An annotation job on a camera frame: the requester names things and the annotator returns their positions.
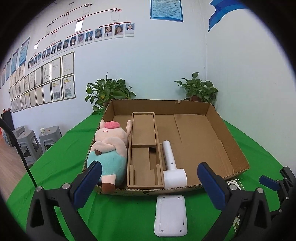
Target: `plush toy arm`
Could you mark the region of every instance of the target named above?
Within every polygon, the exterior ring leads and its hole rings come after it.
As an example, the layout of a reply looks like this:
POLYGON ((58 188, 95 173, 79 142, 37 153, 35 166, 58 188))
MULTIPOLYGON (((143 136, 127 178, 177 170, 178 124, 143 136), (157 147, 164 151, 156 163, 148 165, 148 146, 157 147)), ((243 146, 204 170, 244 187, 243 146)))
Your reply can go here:
POLYGON ((101 142, 101 141, 97 141, 91 146, 91 151, 94 151, 94 150, 98 150, 102 153, 105 153, 105 152, 115 150, 115 146, 101 142))
POLYGON ((128 151, 126 149, 126 145, 123 140, 119 137, 107 137, 103 140, 104 143, 113 145, 115 147, 116 152, 123 157, 128 156, 128 151))

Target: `black pole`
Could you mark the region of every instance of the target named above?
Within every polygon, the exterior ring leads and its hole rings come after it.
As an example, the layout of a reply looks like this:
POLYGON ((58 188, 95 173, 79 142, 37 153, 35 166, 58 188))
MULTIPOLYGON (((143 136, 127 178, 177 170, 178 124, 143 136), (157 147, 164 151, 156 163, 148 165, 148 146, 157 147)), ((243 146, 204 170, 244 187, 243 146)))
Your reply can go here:
POLYGON ((21 148, 20 148, 20 146, 19 146, 19 144, 17 142, 17 139, 16 139, 14 133, 12 132, 12 130, 9 128, 9 126, 1 118, 0 118, 0 127, 2 127, 3 130, 6 132, 6 134, 8 134, 9 137, 14 141, 15 147, 17 149, 17 152, 19 153, 20 158, 22 159, 22 162, 23 162, 23 164, 24 164, 24 166, 25 166, 25 168, 27 170, 27 173, 29 174, 29 176, 30 176, 30 178, 31 178, 31 180, 32 180, 35 188, 36 188, 37 187, 37 184, 36 184, 35 179, 34 179, 32 173, 31 173, 31 171, 30 171, 30 169, 29 169, 29 167, 27 165, 27 162, 25 160, 24 154, 23 154, 23 152, 22 152, 22 150, 21 150, 21 148))

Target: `plush toy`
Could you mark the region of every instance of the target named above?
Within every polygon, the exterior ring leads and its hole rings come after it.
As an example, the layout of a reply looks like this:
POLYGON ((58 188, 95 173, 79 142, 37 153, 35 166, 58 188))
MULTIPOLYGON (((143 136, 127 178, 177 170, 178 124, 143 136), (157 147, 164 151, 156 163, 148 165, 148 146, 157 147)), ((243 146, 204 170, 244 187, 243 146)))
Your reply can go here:
POLYGON ((96 131, 95 143, 87 158, 87 167, 93 161, 102 164, 102 183, 104 193, 112 193, 115 186, 121 185, 126 175, 128 136, 131 132, 131 121, 126 124, 126 132, 115 121, 101 120, 100 129, 96 131))

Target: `gray plastic stool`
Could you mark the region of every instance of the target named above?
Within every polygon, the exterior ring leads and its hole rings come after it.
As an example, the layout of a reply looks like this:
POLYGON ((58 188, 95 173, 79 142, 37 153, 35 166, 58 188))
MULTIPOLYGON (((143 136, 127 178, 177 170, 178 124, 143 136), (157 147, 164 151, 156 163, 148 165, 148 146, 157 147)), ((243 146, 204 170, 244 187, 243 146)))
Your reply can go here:
POLYGON ((18 138, 20 136, 20 134, 22 134, 25 131, 26 131, 25 128, 23 126, 20 126, 12 132, 14 133, 15 137, 18 138))
POLYGON ((36 135, 33 130, 23 132, 18 138, 17 142, 23 151, 27 164, 35 163, 43 152, 36 135))
POLYGON ((54 143, 61 139, 62 134, 59 126, 53 126, 45 129, 45 134, 39 134, 42 151, 45 153, 54 143))

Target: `green tablecloth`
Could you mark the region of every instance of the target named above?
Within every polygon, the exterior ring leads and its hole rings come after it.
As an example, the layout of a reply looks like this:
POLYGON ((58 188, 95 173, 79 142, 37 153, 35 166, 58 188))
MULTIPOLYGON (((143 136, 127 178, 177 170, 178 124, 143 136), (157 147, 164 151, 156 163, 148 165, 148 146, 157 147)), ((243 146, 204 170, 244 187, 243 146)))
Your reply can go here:
MULTIPOLYGON (((87 155, 102 115, 91 115, 71 129, 53 145, 32 167, 38 185, 45 189, 59 188, 72 182, 87 155)), ((251 168, 239 176, 246 190, 262 187, 270 210, 279 208, 277 194, 259 184, 261 175, 280 179, 282 165, 255 141, 226 122, 242 149, 251 168)), ((25 230, 28 210, 35 188, 26 174, 7 201, 12 214, 25 230)), ((107 240, 201 240, 213 225, 220 211, 216 210, 203 190, 183 193, 185 196, 188 233, 178 238, 159 238, 153 231, 156 196, 110 196, 92 192, 79 213, 99 241, 107 240)), ((56 208, 61 226, 69 240, 74 240, 63 217, 56 208)), ((234 233, 231 228, 227 240, 234 233)))

